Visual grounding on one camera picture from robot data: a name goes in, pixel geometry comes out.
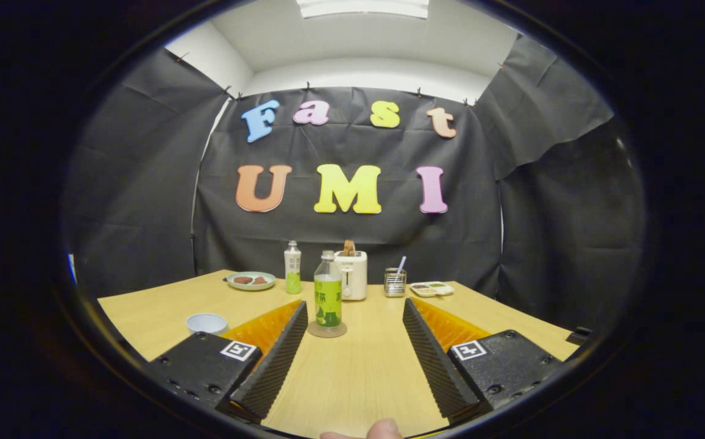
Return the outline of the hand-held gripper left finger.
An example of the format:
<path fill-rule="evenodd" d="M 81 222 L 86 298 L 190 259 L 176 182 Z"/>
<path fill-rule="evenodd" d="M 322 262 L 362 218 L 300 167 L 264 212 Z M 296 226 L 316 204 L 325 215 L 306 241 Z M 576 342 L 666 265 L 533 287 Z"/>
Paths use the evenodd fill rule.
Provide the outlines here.
<path fill-rule="evenodd" d="M 285 383 L 308 325 L 296 300 L 227 331 L 196 332 L 149 362 L 152 375 L 206 411 L 261 423 Z"/>

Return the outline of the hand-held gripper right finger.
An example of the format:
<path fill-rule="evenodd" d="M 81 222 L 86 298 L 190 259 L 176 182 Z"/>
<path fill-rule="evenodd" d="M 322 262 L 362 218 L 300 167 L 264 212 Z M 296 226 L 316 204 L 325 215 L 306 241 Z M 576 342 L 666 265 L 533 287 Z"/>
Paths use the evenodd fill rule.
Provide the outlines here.
<path fill-rule="evenodd" d="M 515 330 L 490 334 L 419 298 L 405 301 L 402 321 L 439 413 L 450 423 L 524 397 L 563 366 Z"/>

